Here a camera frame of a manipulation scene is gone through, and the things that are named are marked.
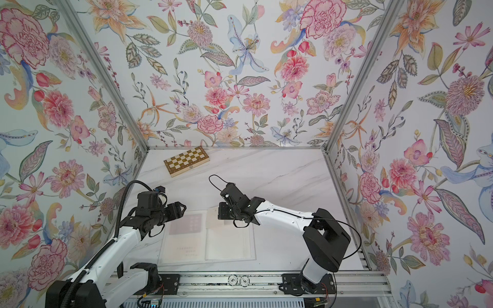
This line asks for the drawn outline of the white photo album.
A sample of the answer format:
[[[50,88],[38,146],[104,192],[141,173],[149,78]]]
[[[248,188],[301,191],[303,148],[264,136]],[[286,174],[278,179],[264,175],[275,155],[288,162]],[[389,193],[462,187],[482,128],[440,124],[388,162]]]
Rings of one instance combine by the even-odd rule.
[[[189,214],[203,214],[202,231],[198,234],[169,235],[165,226],[159,266],[185,264],[226,263],[256,259],[253,228],[226,226],[206,229],[207,210],[193,210]]]

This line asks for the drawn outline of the red card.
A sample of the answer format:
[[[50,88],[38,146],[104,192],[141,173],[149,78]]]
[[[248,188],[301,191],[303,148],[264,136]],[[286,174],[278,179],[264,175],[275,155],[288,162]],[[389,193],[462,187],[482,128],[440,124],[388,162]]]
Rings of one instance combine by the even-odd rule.
[[[203,214],[185,215],[169,225],[169,235],[198,234],[202,231]]]
[[[219,219],[218,218],[218,208],[210,208],[207,210],[206,214],[206,229],[216,229],[226,226],[232,226],[231,220]]]

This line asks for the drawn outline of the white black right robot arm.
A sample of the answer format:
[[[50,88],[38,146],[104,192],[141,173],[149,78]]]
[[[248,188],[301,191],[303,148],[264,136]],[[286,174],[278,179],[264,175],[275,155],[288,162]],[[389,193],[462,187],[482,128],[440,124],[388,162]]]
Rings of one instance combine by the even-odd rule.
[[[314,293],[328,273],[336,273],[346,258],[351,238],[343,226],[325,209],[314,213],[299,212],[280,207],[260,197],[248,198],[234,183],[227,183],[220,192],[223,201],[218,206],[218,219],[231,220],[235,225],[243,222],[246,226],[271,226],[291,231],[303,238],[309,259],[299,276],[291,283]]]

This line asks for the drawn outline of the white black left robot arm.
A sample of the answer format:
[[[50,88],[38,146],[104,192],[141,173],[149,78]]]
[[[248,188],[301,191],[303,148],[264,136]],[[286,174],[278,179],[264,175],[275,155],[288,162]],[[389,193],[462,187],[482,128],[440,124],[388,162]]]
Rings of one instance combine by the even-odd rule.
[[[55,281],[46,294],[46,307],[120,307],[129,297],[149,295],[163,288],[157,265],[136,263],[115,282],[110,282],[123,259],[155,227],[180,219],[187,207],[167,202],[161,189],[139,193],[137,207],[119,222],[116,234],[88,263],[64,281]]]

